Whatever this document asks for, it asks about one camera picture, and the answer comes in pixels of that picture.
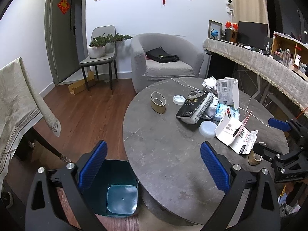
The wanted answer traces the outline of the white product box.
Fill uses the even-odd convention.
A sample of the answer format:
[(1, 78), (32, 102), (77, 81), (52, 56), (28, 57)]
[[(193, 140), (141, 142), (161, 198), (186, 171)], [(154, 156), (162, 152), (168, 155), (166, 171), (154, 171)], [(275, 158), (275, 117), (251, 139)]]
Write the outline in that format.
[(258, 130), (249, 131), (245, 127), (249, 117), (239, 121), (228, 107), (215, 129), (217, 139), (240, 155), (249, 155), (257, 139)]

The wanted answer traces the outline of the round white plastic container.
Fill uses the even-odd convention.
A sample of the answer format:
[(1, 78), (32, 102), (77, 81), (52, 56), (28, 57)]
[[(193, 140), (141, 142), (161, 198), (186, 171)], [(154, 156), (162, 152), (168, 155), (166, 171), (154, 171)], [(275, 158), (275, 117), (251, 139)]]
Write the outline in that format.
[(200, 134), (205, 138), (214, 138), (217, 125), (212, 121), (203, 121), (199, 126)]

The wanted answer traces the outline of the blue white wipes pack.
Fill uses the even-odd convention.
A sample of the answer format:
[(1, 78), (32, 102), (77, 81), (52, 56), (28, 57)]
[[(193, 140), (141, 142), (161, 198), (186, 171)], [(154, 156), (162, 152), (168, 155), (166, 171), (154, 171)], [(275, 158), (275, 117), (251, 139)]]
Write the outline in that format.
[(221, 103), (218, 103), (217, 108), (216, 108), (216, 113), (213, 117), (214, 121), (221, 121), (221, 119), (224, 117), (224, 113), (225, 111), (229, 109), (231, 116), (235, 117), (236, 119), (240, 119), (240, 111), (239, 109), (235, 110), (233, 107), (231, 106), (227, 106)]

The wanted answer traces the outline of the tall white carton box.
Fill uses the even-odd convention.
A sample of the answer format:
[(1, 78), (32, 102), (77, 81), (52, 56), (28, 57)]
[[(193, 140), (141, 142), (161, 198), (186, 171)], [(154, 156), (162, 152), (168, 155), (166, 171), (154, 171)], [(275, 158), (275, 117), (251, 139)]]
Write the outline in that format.
[(239, 86), (238, 80), (227, 77), (216, 80), (217, 98), (220, 104), (239, 109)]

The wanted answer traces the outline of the black tissue pack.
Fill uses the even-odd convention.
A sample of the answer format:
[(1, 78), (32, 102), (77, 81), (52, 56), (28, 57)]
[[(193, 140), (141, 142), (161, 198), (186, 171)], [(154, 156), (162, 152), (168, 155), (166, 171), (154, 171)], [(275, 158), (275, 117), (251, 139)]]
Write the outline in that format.
[(213, 94), (208, 91), (195, 90), (186, 98), (178, 110), (176, 118), (186, 124), (196, 124), (203, 116), (205, 110), (213, 101)]

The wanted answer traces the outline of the brown cardboard tape roll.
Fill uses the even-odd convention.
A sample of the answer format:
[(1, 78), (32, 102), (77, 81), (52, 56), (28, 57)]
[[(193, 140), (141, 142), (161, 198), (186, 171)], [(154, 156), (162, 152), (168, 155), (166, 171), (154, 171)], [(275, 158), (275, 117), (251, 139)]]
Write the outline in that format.
[(166, 99), (165, 97), (157, 92), (157, 91), (153, 91), (153, 93), (151, 93), (151, 107), (152, 109), (159, 114), (164, 114), (164, 112), (166, 111)]

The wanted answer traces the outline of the dark teal trash bin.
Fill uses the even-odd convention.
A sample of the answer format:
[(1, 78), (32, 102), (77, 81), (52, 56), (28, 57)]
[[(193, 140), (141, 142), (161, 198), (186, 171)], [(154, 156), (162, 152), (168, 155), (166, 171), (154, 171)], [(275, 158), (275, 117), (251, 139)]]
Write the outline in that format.
[(138, 211), (138, 186), (128, 161), (106, 159), (82, 195), (95, 214), (127, 218)]

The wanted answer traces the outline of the small brown paper cup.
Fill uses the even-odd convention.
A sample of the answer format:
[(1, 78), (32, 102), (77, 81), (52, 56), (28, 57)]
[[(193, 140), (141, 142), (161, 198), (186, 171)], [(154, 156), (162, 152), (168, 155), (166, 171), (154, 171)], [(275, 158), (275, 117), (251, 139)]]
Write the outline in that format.
[(251, 165), (251, 166), (256, 166), (258, 164), (260, 164), (260, 162), (263, 160), (262, 156), (256, 154), (254, 152), (253, 149), (251, 149), (250, 153), (249, 153), (249, 156), (248, 156), (248, 163)]

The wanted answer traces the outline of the crumpled white plastic wrapper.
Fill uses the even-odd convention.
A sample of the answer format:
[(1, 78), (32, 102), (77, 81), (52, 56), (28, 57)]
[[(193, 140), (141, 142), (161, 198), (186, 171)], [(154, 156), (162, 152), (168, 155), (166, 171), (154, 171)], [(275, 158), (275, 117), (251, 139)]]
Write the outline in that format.
[(202, 115), (202, 119), (212, 119), (216, 115), (216, 110), (219, 104), (219, 99), (213, 95), (213, 100), (206, 108), (204, 114)]

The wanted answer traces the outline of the round grey marble table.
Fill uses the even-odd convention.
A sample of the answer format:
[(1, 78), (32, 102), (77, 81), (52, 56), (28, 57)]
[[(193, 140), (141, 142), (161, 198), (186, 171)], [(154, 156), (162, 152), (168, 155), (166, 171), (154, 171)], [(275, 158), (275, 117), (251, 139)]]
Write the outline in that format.
[[(173, 78), (139, 92), (128, 106), (123, 123), (124, 148), (141, 184), (145, 206), (173, 225), (205, 224), (222, 200), (200, 156), (205, 138), (199, 125), (176, 118), (175, 95), (187, 96), (202, 88), (200, 78)], [(151, 93), (166, 99), (164, 114), (151, 107)]]

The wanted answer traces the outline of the wooden desk shelf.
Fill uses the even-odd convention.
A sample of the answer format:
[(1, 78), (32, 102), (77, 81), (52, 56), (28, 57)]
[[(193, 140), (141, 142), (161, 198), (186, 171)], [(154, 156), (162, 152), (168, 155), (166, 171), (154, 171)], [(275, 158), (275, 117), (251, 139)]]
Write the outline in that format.
[(274, 32), (271, 55), (280, 56), (284, 66), (307, 81), (307, 44), (285, 33)]

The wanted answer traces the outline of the crumpled white paper ball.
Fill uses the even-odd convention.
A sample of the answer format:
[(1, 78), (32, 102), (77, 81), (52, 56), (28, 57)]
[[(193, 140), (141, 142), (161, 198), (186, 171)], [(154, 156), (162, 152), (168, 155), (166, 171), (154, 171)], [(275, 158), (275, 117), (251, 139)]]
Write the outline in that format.
[(216, 79), (214, 77), (206, 78), (202, 82), (202, 87), (204, 90), (211, 92), (213, 94), (217, 94), (217, 85)]

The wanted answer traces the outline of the white plastic lid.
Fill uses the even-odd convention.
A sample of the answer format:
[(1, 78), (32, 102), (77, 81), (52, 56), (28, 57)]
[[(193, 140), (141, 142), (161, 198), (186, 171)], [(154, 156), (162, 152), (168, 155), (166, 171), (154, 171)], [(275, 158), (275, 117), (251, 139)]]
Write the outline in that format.
[(173, 103), (176, 105), (183, 105), (186, 101), (186, 98), (181, 95), (175, 95), (173, 97)]

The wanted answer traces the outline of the flat cardboard box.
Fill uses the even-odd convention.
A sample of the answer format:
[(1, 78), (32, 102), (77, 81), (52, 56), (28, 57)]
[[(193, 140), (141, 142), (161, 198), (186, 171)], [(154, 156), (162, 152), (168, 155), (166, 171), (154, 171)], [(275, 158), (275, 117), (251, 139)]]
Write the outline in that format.
[[(95, 85), (95, 76), (93, 71), (88, 71), (88, 76), (86, 77), (88, 82), (88, 87), (92, 87)], [(79, 80), (68, 86), (69, 92), (73, 95), (79, 94), (84, 90), (87, 90), (87, 86), (85, 80)]]

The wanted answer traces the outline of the black computer monitor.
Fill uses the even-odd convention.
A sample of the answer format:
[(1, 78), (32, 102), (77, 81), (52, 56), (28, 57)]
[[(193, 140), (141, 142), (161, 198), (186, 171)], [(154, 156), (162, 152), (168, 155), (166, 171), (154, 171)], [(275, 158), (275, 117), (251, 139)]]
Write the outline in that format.
[(267, 24), (239, 21), (237, 33), (237, 41), (239, 43), (262, 49), (264, 47), (264, 38), (267, 35)]

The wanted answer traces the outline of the beige patterned tablecloth left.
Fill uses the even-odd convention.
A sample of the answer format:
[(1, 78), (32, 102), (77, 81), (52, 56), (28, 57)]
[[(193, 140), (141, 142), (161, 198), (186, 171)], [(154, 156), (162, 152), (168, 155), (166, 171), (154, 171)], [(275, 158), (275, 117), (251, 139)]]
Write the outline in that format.
[(1, 182), (23, 135), (40, 119), (60, 136), (61, 123), (37, 92), (19, 57), (1, 68)]

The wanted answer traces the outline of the small blue globe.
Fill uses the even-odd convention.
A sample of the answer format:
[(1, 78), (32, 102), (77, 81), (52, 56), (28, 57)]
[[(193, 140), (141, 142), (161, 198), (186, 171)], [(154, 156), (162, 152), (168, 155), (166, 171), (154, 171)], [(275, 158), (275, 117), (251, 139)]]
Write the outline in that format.
[(212, 29), (211, 32), (210, 32), (210, 35), (213, 39), (216, 39), (217, 36), (219, 35), (219, 32), (215, 29)]

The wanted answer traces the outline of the framed picture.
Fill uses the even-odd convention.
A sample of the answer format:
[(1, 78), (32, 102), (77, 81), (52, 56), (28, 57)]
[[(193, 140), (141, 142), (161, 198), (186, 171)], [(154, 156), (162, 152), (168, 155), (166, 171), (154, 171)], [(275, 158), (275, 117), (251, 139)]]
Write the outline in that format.
[(208, 38), (218, 40), (221, 39), (222, 23), (214, 20), (209, 20)]

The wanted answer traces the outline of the grey dining chair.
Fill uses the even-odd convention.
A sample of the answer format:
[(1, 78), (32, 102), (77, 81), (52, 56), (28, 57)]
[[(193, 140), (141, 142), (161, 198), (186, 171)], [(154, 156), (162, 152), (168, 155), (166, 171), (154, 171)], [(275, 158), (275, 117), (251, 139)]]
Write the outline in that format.
[[(115, 36), (115, 26), (102, 26), (93, 30), (91, 40), (97, 37), (108, 37), (109, 35)], [(80, 68), (86, 84), (86, 89), (90, 91), (89, 82), (86, 77), (85, 68), (94, 67), (97, 80), (99, 80), (98, 66), (108, 65), (109, 67), (109, 83), (111, 92), (113, 92), (113, 74), (112, 67), (114, 67), (115, 77), (117, 79), (117, 67), (116, 67), (116, 43), (107, 43), (105, 46), (88, 46), (88, 56), (80, 63)]]

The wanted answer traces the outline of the potted green plant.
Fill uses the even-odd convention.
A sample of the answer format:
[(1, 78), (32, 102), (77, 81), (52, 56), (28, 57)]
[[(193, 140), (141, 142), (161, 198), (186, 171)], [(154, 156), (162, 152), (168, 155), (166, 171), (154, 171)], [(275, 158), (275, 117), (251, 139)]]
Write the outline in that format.
[(108, 34), (94, 37), (90, 45), (88, 47), (88, 54), (91, 59), (98, 59), (99, 57), (103, 57), (105, 53), (105, 47), (108, 44), (116, 43), (116, 42), (124, 42), (130, 40), (132, 37), (130, 35), (122, 35), (122, 34)]

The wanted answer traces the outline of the black handbag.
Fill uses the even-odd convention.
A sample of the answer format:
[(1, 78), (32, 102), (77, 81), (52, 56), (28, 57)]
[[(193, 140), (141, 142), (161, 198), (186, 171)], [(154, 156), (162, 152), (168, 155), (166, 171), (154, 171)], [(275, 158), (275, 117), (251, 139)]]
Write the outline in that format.
[(168, 54), (162, 47), (149, 50), (146, 57), (159, 63), (178, 62), (180, 59), (177, 55)]

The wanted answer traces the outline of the red fu door sticker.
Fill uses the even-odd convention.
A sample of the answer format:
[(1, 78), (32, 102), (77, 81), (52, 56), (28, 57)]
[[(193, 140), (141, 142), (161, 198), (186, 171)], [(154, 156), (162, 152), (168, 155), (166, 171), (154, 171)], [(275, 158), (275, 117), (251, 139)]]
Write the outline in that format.
[(58, 8), (60, 9), (60, 11), (62, 12), (62, 14), (66, 14), (69, 10), (70, 10), (70, 4), (68, 2), (68, 0), (61, 0), (58, 4), (57, 4)]

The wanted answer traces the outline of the grey door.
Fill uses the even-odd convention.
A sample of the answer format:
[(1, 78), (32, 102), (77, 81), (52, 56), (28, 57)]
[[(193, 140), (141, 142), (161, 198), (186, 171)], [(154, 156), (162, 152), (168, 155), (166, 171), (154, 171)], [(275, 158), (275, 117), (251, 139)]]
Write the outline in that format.
[(46, 0), (44, 12), (46, 51), (56, 85), (77, 72), (84, 57), (82, 0), (68, 0), (70, 10), (64, 15), (57, 6), (60, 1)]

